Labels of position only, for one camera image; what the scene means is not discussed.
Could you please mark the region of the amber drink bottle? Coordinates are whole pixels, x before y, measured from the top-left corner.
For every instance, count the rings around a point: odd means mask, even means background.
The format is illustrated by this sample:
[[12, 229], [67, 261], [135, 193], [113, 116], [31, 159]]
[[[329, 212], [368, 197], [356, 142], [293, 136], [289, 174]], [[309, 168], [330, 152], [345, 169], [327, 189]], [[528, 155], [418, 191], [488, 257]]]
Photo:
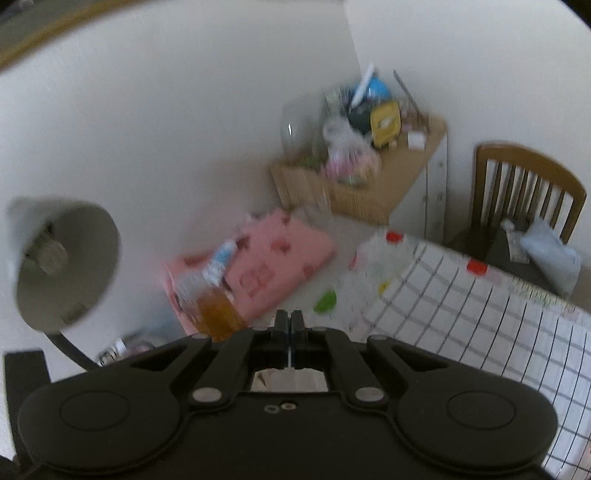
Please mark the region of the amber drink bottle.
[[178, 277], [174, 291], [181, 311], [199, 333], [214, 342], [228, 340], [247, 327], [225, 290], [209, 283], [200, 272]]

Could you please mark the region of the yellow toy box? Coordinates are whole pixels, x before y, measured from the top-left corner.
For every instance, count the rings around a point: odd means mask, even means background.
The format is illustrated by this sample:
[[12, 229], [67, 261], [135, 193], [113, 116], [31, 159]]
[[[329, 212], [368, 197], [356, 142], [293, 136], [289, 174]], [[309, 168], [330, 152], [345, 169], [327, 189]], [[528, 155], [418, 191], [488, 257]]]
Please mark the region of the yellow toy box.
[[377, 149], [382, 149], [397, 140], [402, 128], [401, 109], [398, 101], [377, 105], [370, 113], [370, 132]]

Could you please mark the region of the glass bowl vase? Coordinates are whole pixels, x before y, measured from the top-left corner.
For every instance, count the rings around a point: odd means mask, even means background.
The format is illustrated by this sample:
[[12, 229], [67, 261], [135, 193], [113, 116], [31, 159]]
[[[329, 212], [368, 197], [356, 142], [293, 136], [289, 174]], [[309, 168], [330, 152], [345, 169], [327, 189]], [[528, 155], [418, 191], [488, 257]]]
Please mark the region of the glass bowl vase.
[[283, 106], [280, 137], [287, 160], [325, 158], [327, 147], [322, 137], [322, 127], [327, 118], [328, 104], [322, 90], [298, 96]]

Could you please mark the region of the dotted white under-cloth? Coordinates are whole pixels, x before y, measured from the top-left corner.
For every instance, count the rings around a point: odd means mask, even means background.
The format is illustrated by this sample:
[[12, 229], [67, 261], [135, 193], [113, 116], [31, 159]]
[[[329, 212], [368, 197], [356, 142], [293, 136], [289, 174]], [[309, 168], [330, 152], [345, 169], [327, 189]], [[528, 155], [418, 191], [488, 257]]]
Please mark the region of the dotted white under-cloth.
[[420, 243], [419, 238], [396, 230], [377, 231], [356, 247], [346, 271], [304, 307], [304, 325], [341, 330], [360, 341], [373, 323], [370, 308], [401, 281]]

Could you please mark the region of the plastic bag of candy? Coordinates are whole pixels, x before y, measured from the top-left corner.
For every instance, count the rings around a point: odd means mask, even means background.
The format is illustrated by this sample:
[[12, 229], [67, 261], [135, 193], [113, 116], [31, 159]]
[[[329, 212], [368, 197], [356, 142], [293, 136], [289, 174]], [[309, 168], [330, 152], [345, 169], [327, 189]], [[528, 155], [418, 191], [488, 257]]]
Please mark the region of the plastic bag of candy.
[[346, 117], [332, 116], [325, 120], [322, 137], [328, 148], [322, 173], [328, 179], [365, 186], [381, 172], [380, 155]]

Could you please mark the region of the brown wooden chair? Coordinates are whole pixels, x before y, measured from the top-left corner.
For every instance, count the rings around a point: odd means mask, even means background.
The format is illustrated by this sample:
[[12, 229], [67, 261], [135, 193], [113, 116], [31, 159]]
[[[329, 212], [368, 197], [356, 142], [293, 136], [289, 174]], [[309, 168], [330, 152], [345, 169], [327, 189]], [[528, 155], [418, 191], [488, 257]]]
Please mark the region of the brown wooden chair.
[[540, 218], [568, 243], [587, 200], [581, 181], [552, 158], [507, 142], [479, 144], [470, 223], [448, 246], [530, 283], [546, 281], [532, 264], [510, 260], [501, 222], [525, 231]]

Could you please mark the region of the red gold metal tin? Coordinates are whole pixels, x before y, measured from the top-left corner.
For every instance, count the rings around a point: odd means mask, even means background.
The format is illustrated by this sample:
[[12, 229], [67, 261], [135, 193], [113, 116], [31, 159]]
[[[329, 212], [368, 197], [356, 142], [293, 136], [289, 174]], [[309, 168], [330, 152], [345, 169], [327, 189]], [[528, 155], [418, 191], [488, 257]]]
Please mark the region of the red gold metal tin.
[[325, 393], [325, 374], [314, 369], [266, 369], [254, 373], [250, 390], [270, 393]]

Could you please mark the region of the grey desk lamp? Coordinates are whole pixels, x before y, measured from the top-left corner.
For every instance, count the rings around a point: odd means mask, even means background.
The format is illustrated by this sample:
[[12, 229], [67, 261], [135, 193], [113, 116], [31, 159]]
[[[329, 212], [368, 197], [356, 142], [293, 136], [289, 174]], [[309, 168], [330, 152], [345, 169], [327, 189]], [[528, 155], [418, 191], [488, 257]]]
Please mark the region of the grey desk lamp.
[[82, 369], [98, 365], [63, 331], [102, 300], [119, 261], [120, 235], [98, 204], [16, 197], [6, 207], [9, 281], [22, 320]]

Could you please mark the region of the white black grid tablecloth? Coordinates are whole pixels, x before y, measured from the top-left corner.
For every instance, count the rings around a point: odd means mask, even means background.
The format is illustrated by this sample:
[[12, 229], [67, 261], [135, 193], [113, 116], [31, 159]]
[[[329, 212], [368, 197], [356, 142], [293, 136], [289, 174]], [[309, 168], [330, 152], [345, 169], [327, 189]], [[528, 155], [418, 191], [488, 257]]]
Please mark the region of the white black grid tablecloth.
[[559, 421], [545, 468], [559, 479], [589, 478], [588, 329], [426, 242], [370, 241], [356, 253], [356, 268], [377, 290], [349, 328], [353, 340], [389, 335], [538, 390]]

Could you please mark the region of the wooden side cabinet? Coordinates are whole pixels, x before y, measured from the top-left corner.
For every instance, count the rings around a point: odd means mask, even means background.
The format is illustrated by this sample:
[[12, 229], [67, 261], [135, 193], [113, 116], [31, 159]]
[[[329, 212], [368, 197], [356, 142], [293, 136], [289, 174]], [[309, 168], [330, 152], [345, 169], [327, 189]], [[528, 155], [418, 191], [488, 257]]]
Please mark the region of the wooden side cabinet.
[[283, 208], [315, 206], [374, 225], [442, 243], [448, 174], [448, 129], [444, 119], [430, 118], [423, 150], [411, 150], [405, 141], [380, 152], [382, 169], [363, 184], [332, 181], [314, 170], [287, 161], [270, 166]]

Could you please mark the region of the pink folded cloth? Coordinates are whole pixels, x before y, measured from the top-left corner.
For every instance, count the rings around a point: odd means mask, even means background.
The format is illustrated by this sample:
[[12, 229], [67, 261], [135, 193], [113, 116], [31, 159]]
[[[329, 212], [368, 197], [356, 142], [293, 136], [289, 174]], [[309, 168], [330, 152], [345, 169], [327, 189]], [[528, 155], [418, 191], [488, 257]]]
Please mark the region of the pink folded cloth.
[[211, 251], [180, 256], [165, 266], [164, 289], [187, 335], [199, 333], [181, 311], [174, 286], [186, 272], [200, 272], [221, 286], [247, 327], [314, 277], [335, 255], [331, 236], [287, 211], [246, 222]]

